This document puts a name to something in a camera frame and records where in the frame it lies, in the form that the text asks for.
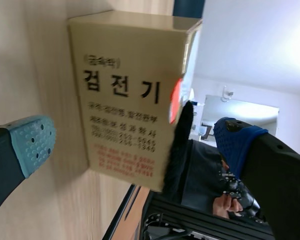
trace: hand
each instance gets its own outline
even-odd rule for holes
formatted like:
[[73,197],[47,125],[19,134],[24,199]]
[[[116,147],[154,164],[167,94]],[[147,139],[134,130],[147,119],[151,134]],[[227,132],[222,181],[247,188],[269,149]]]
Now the hand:
[[228,212],[241,212],[243,207],[236,198],[231,198],[229,195],[222,194],[221,197],[216,197],[213,201],[213,214],[219,217],[229,219]]

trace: wooden table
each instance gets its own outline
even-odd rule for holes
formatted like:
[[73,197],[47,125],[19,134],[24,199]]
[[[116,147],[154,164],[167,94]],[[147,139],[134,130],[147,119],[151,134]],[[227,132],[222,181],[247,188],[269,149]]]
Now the wooden table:
[[171,15],[173,0],[0,1],[0,125],[36,114],[52,156],[0,208],[0,240],[99,240],[130,184],[88,169],[67,19],[112,9]]

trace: white wall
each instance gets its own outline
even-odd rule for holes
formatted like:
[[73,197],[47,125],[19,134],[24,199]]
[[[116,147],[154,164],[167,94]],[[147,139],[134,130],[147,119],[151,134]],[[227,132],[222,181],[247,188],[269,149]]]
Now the white wall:
[[300,93],[300,0],[206,0],[195,75]]
[[273,136],[276,135],[276,132],[277,132],[277,122],[276,121],[270,122],[270,123],[267,123],[264,125],[260,125],[259,127],[263,128],[263,129],[267,129],[269,131],[269,133]]
[[194,97],[204,103],[206,95],[221,96],[224,85],[235,100],[279,108],[276,137],[300,154],[300,95],[195,77]]

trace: light blue rubber pad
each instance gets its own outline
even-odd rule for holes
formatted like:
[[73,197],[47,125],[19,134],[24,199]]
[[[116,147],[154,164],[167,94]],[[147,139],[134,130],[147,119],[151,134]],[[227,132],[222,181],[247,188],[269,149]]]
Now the light blue rubber pad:
[[22,173],[28,178],[52,154],[56,142],[53,120],[44,115],[19,119],[0,128],[8,129]]
[[227,129],[227,120],[236,119],[230,117],[219,119],[214,124],[213,133],[218,151],[225,158],[231,172],[240,179],[241,171],[253,140],[260,135],[268,133],[268,130],[258,126],[249,126],[237,132],[230,132]]

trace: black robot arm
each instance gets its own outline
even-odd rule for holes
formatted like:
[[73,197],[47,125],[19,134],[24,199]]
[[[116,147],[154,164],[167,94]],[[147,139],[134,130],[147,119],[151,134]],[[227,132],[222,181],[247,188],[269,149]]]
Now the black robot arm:
[[[231,128],[247,128],[231,121]],[[277,240],[300,240],[300,155],[266,133],[248,150],[240,179],[254,195]]]

